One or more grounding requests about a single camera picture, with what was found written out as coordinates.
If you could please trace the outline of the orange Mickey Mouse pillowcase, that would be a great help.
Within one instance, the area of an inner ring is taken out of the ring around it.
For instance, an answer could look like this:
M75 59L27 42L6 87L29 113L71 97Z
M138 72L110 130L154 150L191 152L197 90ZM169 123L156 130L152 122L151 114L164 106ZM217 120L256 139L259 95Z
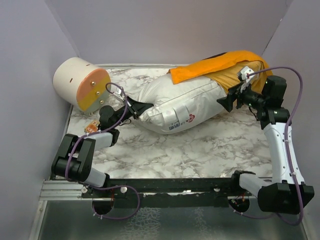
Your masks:
M186 66L171 68L168 73L171 74L175 85L204 76L216 81L225 92L228 92L229 88L240 83L237 73L245 66L255 72L269 68L261 56L248 50L236 50L223 52Z

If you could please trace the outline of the white pillow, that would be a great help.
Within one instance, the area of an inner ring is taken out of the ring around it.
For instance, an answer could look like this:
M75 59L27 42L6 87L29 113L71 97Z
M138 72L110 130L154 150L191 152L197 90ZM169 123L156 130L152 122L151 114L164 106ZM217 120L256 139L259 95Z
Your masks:
M137 124L159 134L179 133L221 113L224 108L217 100L225 96L225 90L208 77L173 84L168 73L140 91L137 100L153 107L139 116Z

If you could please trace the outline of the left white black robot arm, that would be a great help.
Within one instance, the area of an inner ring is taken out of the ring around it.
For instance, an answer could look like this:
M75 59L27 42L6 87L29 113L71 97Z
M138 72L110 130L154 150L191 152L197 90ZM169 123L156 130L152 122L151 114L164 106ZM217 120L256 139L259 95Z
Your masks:
M92 167L94 153L114 146L120 135L116 127L130 118L138 119L153 106L152 103L139 102L130 97L124 100L124 106L118 110L110 105L103 106L99 110L97 131L83 136L64 135L52 162L51 174L93 186L97 196L106 197L111 190L107 182L109 175Z

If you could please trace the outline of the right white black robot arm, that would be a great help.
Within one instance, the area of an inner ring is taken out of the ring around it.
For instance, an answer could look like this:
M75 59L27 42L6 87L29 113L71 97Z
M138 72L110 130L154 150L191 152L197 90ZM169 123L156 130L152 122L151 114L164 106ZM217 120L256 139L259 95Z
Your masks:
M229 189L240 196L249 192L257 198L263 212L297 215L315 195L314 188L306 185L296 161L292 143L290 112L282 107L287 88L282 77L268 76L261 93L244 81L231 87L217 102L228 112L243 105L256 110L256 120L266 136L272 162L270 183L249 171L235 171Z

